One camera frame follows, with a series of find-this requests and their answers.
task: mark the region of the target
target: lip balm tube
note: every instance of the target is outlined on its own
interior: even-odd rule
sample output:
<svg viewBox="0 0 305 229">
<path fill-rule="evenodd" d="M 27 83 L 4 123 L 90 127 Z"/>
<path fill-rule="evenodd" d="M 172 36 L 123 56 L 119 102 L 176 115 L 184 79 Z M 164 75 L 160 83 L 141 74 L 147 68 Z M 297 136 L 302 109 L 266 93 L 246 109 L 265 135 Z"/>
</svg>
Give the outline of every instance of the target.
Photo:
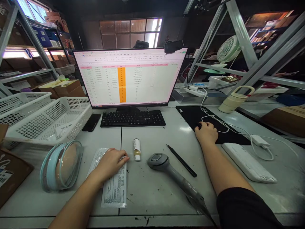
<svg viewBox="0 0 305 229">
<path fill-rule="evenodd" d="M 138 138 L 135 138 L 133 140 L 133 154 L 135 157 L 135 161 L 141 161 L 140 140 Z"/>
</svg>

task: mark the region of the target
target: black sleeve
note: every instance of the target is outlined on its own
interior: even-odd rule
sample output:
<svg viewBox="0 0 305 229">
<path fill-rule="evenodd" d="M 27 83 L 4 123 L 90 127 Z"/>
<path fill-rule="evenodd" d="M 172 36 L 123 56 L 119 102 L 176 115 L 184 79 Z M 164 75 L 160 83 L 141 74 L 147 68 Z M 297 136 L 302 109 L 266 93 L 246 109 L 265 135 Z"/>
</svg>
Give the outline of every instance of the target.
<svg viewBox="0 0 305 229">
<path fill-rule="evenodd" d="M 229 188 L 217 197 L 222 229 L 284 228 L 272 210 L 256 193 L 244 188 Z"/>
</svg>

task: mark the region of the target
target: desk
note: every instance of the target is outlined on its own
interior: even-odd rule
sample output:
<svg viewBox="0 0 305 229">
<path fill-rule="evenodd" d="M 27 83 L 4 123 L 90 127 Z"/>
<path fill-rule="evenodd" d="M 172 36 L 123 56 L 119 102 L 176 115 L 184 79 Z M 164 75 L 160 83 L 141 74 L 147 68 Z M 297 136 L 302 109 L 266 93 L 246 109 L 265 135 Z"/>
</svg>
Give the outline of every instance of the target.
<svg viewBox="0 0 305 229">
<path fill-rule="evenodd" d="M 296 168 L 299 162 L 304 164 L 305 150 L 237 112 L 225 114 L 218 111 L 215 106 L 206 107 L 224 121 L 241 126 L 252 134 L 285 141 L 299 154 L 298 161 L 293 152 L 284 144 L 269 139 L 275 160 L 272 162 L 259 160 L 259 162 L 277 178 L 278 183 L 262 184 L 248 181 L 282 224 L 286 226 L 300 224 L 302 217 L 300 207 L 304 206 L 304 183 L 303 175 Z M 33 164 L 35 170 L 0 209 L 0 228 L 46 228 L 84 181 L 96 149 L 100 147 L 120 149 L 121 146 L 131 156 L 127 164 L 127 197 L 129 199 L 127 208 L 101 209 L 101 193 L 99 193 L 89 220 L 89 227 L 211 225 L 205 216 L 196 215 L 195 210 L 189 206 L 176 184 L 165 174 L 147 166 L 146 160 L 157 152 L 167 154 L 172 166 L 198 189 L 204 196 L 212 217 L 216 223 L 219 223 L 215 206 L 216 195 L 195 133 L 175 107 L 148 108 L 148 110 L 156 109 L 162 111 L 166 122 L 164 128 L 100 128 L 101 121 L 99 121 L 94 132 L 80 132 L 76 139 L 84 145 L 84 153 L 77 182 L 72 189 L 62 193 L 45 193 L 40 187 L 39 171 L 50 147 L 22 144 L 15 148 L 13 152 Z M 141 162 L 133 160 L 132 140 L 134 138 L 139 138 L 141 142 Z M 178 162 L 167 149 L 166 143 L 171 145 L 193 168 L 198 174 L 196 178 L 193 178 Z M 245 149 L 252 152 L 250 146 L 245 146 Z M 257 153 L 266 155 L 263 149 L 256 149 Z"/>
</svg>

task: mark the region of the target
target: hand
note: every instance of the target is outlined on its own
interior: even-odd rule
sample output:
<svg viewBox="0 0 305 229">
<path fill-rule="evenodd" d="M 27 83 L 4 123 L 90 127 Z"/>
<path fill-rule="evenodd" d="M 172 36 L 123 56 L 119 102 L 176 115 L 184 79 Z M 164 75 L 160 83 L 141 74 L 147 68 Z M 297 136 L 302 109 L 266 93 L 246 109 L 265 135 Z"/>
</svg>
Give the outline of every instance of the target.
<svg viewBox="0 0 305 229">
<path fill-rule="evenodd" d="M 217 129 L 214 128 L 214 125 L 209 122 L 199 122 L 201 124 L 201 129 L 199 127 L 195 128 L 195 134 L 200 142 L 201 146 L 207 144 L 215 144 L 218 139 Z"/>
<path fill-rule="evenodd" d="M 95 182 L 102 184 L 110 177 L 114 176 L 117 171 L 129 160 L 125 150 L 116 150 L 110 148 L 101 158 L 97 167 L 90 173 L 90 178 Z"/>
</svg>

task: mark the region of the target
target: black pen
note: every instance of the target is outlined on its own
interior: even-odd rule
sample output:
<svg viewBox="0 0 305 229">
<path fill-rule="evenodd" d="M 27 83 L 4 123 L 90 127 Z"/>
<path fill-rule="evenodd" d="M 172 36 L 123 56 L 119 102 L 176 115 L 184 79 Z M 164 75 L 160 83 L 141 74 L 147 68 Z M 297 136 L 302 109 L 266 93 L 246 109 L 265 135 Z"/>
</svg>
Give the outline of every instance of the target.
<svg viewBox="0 0 305 229">
<path fill-rule="evenodd" d="M 193 176 L 196 177 L 197 174 L 194 172 L 194 170 L 191 169 L 191 167 L 188 166 L 188 164 L 179 156 L 179 154 L 169 145 L 167 147 L 170 149 L 170 151 L 175 155 L 176 158 L 183 164 L 183 166 L 189 171 L 189 173 Z"/>
</svg>

